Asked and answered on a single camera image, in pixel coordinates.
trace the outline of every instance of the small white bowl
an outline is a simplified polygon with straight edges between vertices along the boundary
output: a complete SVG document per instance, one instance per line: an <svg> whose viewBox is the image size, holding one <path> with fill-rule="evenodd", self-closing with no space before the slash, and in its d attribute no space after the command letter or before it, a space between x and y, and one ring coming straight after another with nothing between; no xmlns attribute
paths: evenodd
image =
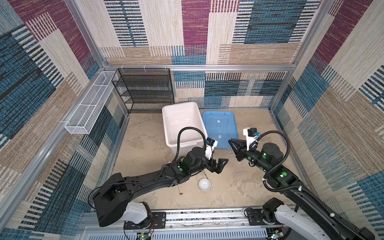
<svg viewBox="0 0 384 240"><path fill-rule="evenodd" d="M211 188L211 182L207 178L203 178L199 181L199 188L208 191Z"/></svg>

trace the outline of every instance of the metal mesh shelf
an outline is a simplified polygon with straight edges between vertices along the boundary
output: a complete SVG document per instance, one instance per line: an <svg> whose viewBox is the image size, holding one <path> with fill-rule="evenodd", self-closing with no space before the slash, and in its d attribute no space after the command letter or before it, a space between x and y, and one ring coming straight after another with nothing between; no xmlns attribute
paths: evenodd
<svg viewBox="0 0 384 240"><path fill-rule="evenodd" d="M167 68L119 68L113 85L129 113L160 113L174 104L170 72Z"/></svg>
<svg viewBox="0 0 384 240"><path fill-rule="evenodd" d="M101 72L81 103L65 124L70 134L89 134L113 89L112 80L117 75L112 71Z"/></svg>

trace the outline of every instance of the white mesh basket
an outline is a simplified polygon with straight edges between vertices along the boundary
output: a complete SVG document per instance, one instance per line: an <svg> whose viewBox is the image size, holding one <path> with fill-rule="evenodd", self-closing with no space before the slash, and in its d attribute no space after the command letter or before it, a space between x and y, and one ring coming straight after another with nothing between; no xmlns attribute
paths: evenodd
<svg viewBox="0 0 384 240"><path fill-rule="evenodd" d="M115 72L103 71L65 124L70 134L89 134L113 89Z"/></svg>

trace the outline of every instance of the blue plastic lid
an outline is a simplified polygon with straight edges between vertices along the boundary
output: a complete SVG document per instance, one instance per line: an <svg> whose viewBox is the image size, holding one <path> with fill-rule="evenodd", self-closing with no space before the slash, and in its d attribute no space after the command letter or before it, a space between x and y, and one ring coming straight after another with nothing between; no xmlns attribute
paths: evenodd
<svg viewBox="0 0 384 240"><path fill-rule="evenodd" d="M203 123L208 137L218 141L216 148L229 148L228 140L238 139L235 115L225 111L205 111Z"/></svg>

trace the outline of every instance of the carpet wall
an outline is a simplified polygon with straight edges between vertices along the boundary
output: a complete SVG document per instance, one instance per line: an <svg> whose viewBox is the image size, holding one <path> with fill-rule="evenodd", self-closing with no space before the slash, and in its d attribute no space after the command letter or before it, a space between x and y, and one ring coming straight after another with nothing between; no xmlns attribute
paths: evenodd
<svg viewBox="0 0 384 240"><path fill-rule="evenodd" d="M175 103L199 108L266 108L286 72L171 72Z"/></svg>
<svg viewBox="0 0 384 240"><path fill-rule="evenodd" d="M67 133L0 233L0 239L73 239L88 194L101 185L124 113L113 93L89 135Z"/></svg>
<svg viewBox="0 0 384 240"><path fill-rule="evenodd" d="M0 201L98 70L64 0L0 0Z"/></svg>
<svg viewBox="0 0 384 240"><path fill-rule="evenodd" d="M336 0L274 114L309 185L384 239L384 1Z"/></svg>
<svg viewBox="0 0 384 240"><path fill-rule="evenodd" d="M290 64L321 0L79 0L110 65Z"/></svg>

